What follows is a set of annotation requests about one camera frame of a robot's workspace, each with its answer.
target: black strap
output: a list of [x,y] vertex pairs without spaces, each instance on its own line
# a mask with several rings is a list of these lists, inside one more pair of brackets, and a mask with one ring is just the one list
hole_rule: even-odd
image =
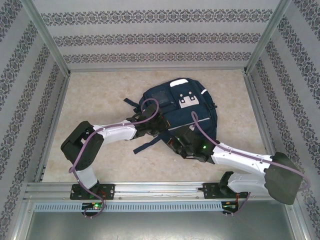
[[131,105],[132,107],[135,107],[135,109],[133,110],[135,113],[139,110],[140,106],[138,103],[131,101],[129,98],[125,98],[123,101],[126,102],[127,104]]
[[157,143],[157,142],[159,142],[160,140],[161,140],[161,136],[160,136],[160,135],[158,135],[158,136],[157,136],[157,137],[155,137],[152,141],[147,142],[147,143],[145,143],[145,144],[143,144],[143,145],[141,145],[141,146],[137,147],[135,150],[133,150],[133,152],[134,152],[134,154],[137,154],[137,153],[139,153],[139,152],[141,152],[141,151],[145,150],[146,148],[148,148],[148,147],[150,147],[150,146],[152,146],[152,145],[156,144],[156,143]]

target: striped wall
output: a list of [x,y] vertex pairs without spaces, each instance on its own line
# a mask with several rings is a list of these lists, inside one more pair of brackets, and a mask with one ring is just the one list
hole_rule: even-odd
[[11,235],[66,81],[19,0],[0,0],[0,240]]
[[71,70],[245,67],[279,0],[35,0]]
[[320,1],[293,0],[251,73],[273,144],[311,179],[298,195],[320,239]]

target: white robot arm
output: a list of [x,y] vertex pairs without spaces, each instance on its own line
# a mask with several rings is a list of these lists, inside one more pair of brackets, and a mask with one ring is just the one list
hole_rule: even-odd
[[[81,153],[81,157],[75,167],[77,177],[87,189],[92,188],[98,182],[92,169],[92,163],[101,146],[121,140],[132,140],[142,137],[146,133],[156,136],[166,128],[166,123],[163,123],[161,115],[144,124],[136,124],[134,122],[139,119],[128,119],[130,121],[124,120],[110,125],[91,125],[84,121],[78,125],[61,145],[61,150],[66,158],[74,164],[84,145],[84,140],[86,141],[89,135],[99,131],[96,134],[92,134],[93,137],[87,141],[85,150]],[[245,172],[244,174],[232,172],[227,176],[227,179],[224,179],[224,181],[227,181],[227,185],[224,188],[227,188],[228,191],[234,193],[251,192],[256,196],[270,195],[281,203],[293,204],[301,185],[302,177],[270,164],[271,162],[276,162],[276,164],[279,163],[296,169],[294,164],[283,153],[277,152],[274,156],[261,155],[236,149],[218,141],[216,141],[216,144],[212,144],[209,141],[199,143],[196,142],[196,138],[194,138],[196,139],[194,142],[190,142],[188,141],[189,139],[184,138],[188,138],[190,134],[195,133],[188,126],[181,129],[181,133],[176,138],[178,139],[177,142],[170,140],[167,143],[177,154],[185,156],[183,153],[188,153],[189,156],[192,155],[201,162],[227,165]]]

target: black padding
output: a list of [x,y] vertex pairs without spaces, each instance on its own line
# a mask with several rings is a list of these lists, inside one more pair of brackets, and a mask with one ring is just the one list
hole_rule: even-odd
[[[292,161],[281,152],[276,152],[272,161],[298,170]],[[271,165],[265,170],[264,179],[264,186],[271,197],[283,204],[292,205],[294,203],[302,182],[300,175],[282,167]]]
[[[83,121],[62,143],[61,151],[63,152],[66,159],[68,159],[72,164],[75,163],[78,154],[84,145],[82,143],[82,140],[86,140],[94,131],[95,130],[93,129],[93,126],[88,121]],[[78,164],[75,167],[75,170],[84,170],[93,163],[103,141],[104,138],[101,134],[95,134],[90,139],[80,157]]]

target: marble floor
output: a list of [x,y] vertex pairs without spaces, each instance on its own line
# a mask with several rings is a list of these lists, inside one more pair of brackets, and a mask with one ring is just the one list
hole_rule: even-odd
[[[60,150],[62,142],[82,121],[93,125],[118,123],[131,117],[143,92],[175,78],[202,83],[218,106],[217,139],[245,151],[265,154],[248,92],[240,70],[119,71],[72,73],[44,173],[44,182],[75,182],[71,163]],[[134,154],[151,136],[103,146],[92,167],[101,182],[217,181],[224,165],[183,159],[163,142]]]

